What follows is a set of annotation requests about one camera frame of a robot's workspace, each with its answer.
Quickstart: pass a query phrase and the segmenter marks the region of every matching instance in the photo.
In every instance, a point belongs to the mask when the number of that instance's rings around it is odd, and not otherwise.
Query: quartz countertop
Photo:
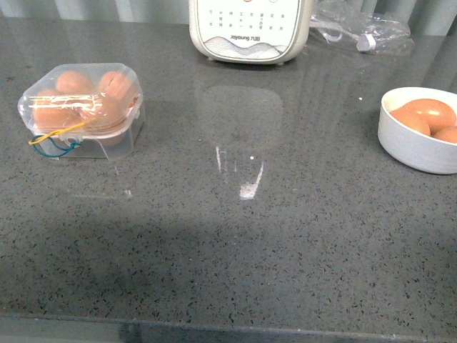
[[[389,89],[457,91],[457,37],[415,40],[244,66],[183,25],[0,18],[1,315],[455,339],[457,176],[377,138]],[[134,153],[39,156],[22,93],[103,62],[144,91]]]

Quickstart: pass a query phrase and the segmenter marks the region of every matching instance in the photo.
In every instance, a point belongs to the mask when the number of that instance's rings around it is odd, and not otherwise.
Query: plastic egg container
[[[18,103],[34,137],[56,132],[39,145],[57,156],[117,159],[130,154],[145,122],[143,92],[135,72],[120,63],[64,64],[27,89]]]

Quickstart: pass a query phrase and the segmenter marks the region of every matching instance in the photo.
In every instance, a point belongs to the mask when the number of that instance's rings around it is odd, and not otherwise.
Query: kitchen appliance
[[[313,0],[189,0],[195,47],[210,59],[282,64],[308,38]]]

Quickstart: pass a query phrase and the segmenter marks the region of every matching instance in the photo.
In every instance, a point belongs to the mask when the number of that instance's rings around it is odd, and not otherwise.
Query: clear plastic bag
[[[330,45],[367,54],[403,56],[414,47],[408,24],[360,12],[344,0],[316,1],[310,28]]]

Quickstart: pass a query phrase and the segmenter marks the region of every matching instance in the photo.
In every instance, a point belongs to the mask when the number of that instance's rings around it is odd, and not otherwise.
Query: brown egg
[[[79,71],[68,70],[57,78],[56,90],[62,94],[90,94],[94,92],[94,84]]]
[[[84,120],[95,119],[89,124],[93,133],[106,131],[106,128],[117,126],[125,120],[119,103],[105,96],[98,96],[93,106],[81,107],[78,112]]]
[[[62,108],[65,101],[59,100],[53,89],[40,91],[34,100],[33,117],[40,129],[63,129],[81,122],[81,117],[71,109]]]
[[[445,129],[436,132],[433,135],[433,138],[457,144],[457,126],[446,127]]]
[[[432,134],[448,126],[456,125],[457,117],[454,110],[439,100],[417,99],[404,104],[401,109],[416,112],[422,116],[427,121]]]
[[[403,107],[401,107],[392,111],[391,115],[410,129],[430,136],[430,127],[428,126],[427,121],[416,112],[405,111]]]
[[[97,91],[117,100],[122,111],[128,109],[130,103],[138,96],[138,89],[130,78],[118,71],[105,73],[99,81]]]

